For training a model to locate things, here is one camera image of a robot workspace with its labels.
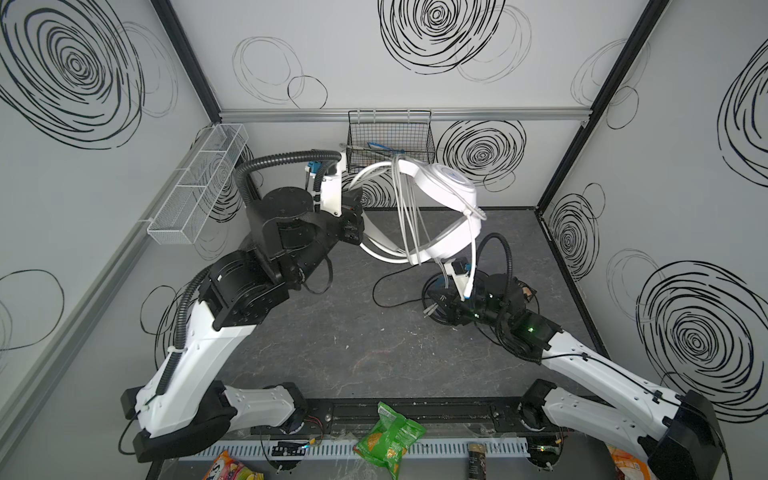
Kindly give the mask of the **black blue headphones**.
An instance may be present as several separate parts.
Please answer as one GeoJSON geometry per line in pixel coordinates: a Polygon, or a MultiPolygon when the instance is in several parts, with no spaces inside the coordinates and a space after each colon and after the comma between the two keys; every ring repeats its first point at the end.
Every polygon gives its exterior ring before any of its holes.
{"type": "MultiPolygon", "coordinates": [[[[440,272],[435,273],[434,275],[432,275],[427,279],[427,281],[423,284],[421,288],[421,293],[418,298],[405,300],[405,301],[402,301],[396,304],[391,304],[391,305],[380,303],[376,298],[376,289],[381,281],[389,277],[398,275],[400,273],[405,273],[406,271],[411,269],[413,269],[413,266],[398,270],[394,273],[386,274],[383,277],[381,277],[374,284],[372,288],[371,298],[374,301],[374,303],[381,308],[396,308],[396,307],[404,306],[410,303],[419,302],[422,304],[424,315],[428,317],[428,288],[430,286],[442,286],[442,285],[445,285],[447,288],[455,287],[453,280],[451,279],[445,280],[445,277],[440,272]]],[[[510,328],[521,326],[524,321],[531,322],[533,325],[538,325],[539,323],[544,322],[544,317],[539,312],[539,306],[536,307],[535,311],[530,310],[528,308],[528,304],[530,301],[538,302],[536,298],[536,295],[537,295],[536,291],[532,289],[525,282],[518,280],[516,277],[512,277],[512,280],[510,283],[510,285],[512,286],[512,293],[510,298],[507,298],[507,280],[508,278],[506,274],[497,273],[497,274],[489,275],[485,272],[480,271],[479,279],[475,282],[475,286],[483,284],[490,292],[497,295],[496,297],[496,300],[498,301],[497,317],[501,313],[502,308],[506,306],[507,310],[503,315],[502,321],[506,322],[510,328]]],[[[496,325],[497,325],[497,318],[494,325],[487,325],[487,326],[496,328],[496,325]]]]}

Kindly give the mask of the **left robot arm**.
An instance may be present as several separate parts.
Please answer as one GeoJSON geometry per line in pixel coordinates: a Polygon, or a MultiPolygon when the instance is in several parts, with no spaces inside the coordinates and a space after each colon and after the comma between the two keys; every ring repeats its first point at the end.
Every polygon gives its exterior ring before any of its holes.
{"type": "Polygon", "coordinates": [[[362,208],[342,193],[345,167],[342,152],[313,149],[234,169],[248,234],[187,284],[168,355],[146,385],[121,398],[125,418],[139,427],[132,442],[139,462],[192,455],[237,430],[293,434],[303,427],[307,403],[295,384],[243,390],[223,384],[218,373],[270,311],[328,262],[336,244],[360,242],[362,208]]]}

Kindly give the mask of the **white headphones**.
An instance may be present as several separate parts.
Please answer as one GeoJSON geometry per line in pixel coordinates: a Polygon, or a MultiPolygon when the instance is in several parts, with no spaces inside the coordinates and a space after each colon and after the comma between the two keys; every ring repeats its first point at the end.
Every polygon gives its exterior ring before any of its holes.
{"type": "Polygon", "coordinates": [[[453,259],[463,258],[477,271],[478,236],[487,215],[478,204],[474,183],[447,165],[398,154],[363,168],[348,182],[348,190],[382,175],[391,185],[401,242],[372,225],[365,229],[363,250],[387,263],[433,261],[446,279],[452,279],[446,264],[453,259]]]}

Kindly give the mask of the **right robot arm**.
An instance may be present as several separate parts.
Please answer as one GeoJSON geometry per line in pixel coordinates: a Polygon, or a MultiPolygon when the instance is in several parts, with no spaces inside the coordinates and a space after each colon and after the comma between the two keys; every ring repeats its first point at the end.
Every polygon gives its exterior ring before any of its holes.
{"type": "Polygon", "coordinates": [[[515,277],[502,235],[473,241],[470,258],[439,254],[433,260],[444,286],[423,288],[427,316],[451,326],[487,326],[508,353],[558,372],[596,396],[590,400],[538,379],[517,404],[526,429],[580,431],[636,457],[659,479],[712,479],[719,466],[731,464],[714,408],[703,395],[646,380],[530,310],[535,293],[515,277]]]}

